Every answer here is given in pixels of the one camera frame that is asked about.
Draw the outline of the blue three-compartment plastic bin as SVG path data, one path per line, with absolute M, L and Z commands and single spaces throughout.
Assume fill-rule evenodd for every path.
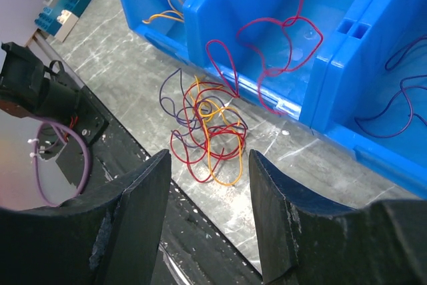
M 426 0 L 121 0 L 129 28 L 426 197 Z

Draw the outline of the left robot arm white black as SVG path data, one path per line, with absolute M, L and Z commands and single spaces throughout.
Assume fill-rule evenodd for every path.
M 61 82 L 61 61 L 44 65 L 30 49 L 1 44 L 1 110 L 18 118 L 40 117 L 65 123 L 76 115 L 79 91 Z

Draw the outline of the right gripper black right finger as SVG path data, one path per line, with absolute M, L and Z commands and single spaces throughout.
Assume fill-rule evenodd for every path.
M 339 204 L 249 156 L 264 284 L 425 284 L 426 202 Z

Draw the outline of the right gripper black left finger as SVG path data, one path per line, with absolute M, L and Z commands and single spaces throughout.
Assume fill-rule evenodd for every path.
M 58 208 L 1 210 L 2 284 L 149 284 L 171 181 L 161 150 Z

